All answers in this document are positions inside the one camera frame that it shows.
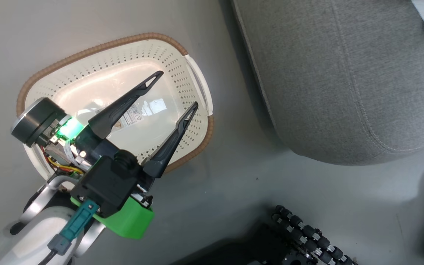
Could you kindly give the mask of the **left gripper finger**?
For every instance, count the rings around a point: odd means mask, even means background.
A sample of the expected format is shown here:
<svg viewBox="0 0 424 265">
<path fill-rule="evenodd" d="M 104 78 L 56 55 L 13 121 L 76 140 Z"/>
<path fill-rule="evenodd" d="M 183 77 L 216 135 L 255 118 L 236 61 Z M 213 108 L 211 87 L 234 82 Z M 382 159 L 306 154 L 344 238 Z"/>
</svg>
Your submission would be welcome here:
<svg viewBox="0 0 424 265">
<path fill-rule="evenodd" d="M 137 99 L 146 95 L 150 89 L 152 89 L 163 74 L 163 71 L 156 71 L 89 119 L 88 126 L 93 133 L 101 139 L 107 138 L 118 120 L 128 111 Z"/>
</svg>

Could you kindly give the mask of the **grey fabric sofa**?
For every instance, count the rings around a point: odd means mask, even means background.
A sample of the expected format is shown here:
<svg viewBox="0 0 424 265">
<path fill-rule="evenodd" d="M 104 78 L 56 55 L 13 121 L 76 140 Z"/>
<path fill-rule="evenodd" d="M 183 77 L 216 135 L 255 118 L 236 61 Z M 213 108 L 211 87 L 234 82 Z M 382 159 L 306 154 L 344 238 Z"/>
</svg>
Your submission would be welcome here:
<svg viewBox="0 0 424 265">
<path fill-rule="evenodd" d="M 424 21 L 411 0 L 231 0 L 276 134 L 373 165 L 424 151 Z"/>
</svg>

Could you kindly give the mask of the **beige perforated laundry basket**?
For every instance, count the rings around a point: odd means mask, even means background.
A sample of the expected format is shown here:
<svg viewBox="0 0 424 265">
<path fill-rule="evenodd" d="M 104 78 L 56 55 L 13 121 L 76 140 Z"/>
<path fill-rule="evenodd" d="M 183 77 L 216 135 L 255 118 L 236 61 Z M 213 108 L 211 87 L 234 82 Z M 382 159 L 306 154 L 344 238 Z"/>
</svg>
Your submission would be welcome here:
<svg viewBox="0 0 424 265">
<path fill-rule="evenodd" d="M 163 71 L 153 88 L 134 104 L 144 120 L 113 131 L 108 139 L 140 161 L 155 151 L 195 101 L 199 108 L 166 172 L 201 153 L 213 129 L 213 103 L 204 75 L 176 40 L 156 32 L 121 38 L 71 55 L 40 70 L 22 86 L 16 115 L 34 101 L 48 97 L 86 125 L 88 119 L 137 86 Z"/>
</svg>

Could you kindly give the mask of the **white printed basket sticker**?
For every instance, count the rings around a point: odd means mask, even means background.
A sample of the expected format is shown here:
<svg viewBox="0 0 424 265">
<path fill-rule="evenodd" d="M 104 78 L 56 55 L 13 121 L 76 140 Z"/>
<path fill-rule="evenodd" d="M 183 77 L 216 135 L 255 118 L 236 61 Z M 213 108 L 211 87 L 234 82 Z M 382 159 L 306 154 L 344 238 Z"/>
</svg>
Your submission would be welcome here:
<svg viewBox="0 0 424 265">
<path fill-rule="evenodd" d="M 121 130 L 144 120 L 142 113 L 136 105 L 132 105 L 122 117 L 114 124 L 112 131 Z"/>
</svg>

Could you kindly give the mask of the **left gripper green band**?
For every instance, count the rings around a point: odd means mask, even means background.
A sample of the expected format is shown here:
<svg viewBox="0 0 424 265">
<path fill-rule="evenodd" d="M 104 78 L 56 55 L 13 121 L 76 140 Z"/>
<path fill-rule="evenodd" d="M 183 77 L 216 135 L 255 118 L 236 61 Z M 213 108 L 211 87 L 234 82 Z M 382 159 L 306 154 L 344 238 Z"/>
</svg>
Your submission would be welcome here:
<svg viewBox="0 0 424 265">
<path fill-rule="evenodd" d="M 148 228 L 148 225 L 154 217 L 153 211 L 147 206 L 133 198 L 135 191 L 139 191 L 138 185 L 146 178 L 146 175 L 153 178 L 161 178 L 170 163 L 177 147 L 181 143 L 182 137 L 192 122 L 195 113 L 199 108 L 198 102 L 194 102 L 186 112 L 178 119 L 176 127 L 164 141 L 164 143 L 143 163 L 143 172 L 140 168 L 137 177 L 137 185 L 128 197 L 123 207 L 117 213 L 108 218 L 101 218 L 99 212 L 94 215 L 99 222 L 103 223 L 114 233 L 125 238 L 140 239 Z M 32 146 L 38 144 L 46 147 L 49 139 L 53 136 L 66 137 L 62 132 L 68 123 L 67 114 L 51 99 L 42 97 L 35 101 L 18 117 L 15 123 L 12 135 L 19 141 Z M 101 139 L 96 136 L 87 125 L 76 136 L 70 139 L 77 151 L 86 152 L 85 161 L 91 167 L 102 156 L 113 157 L 120 149 L 107 138 Z M 73 198 L 75 204 L 82 204 Z"/>
</svg>

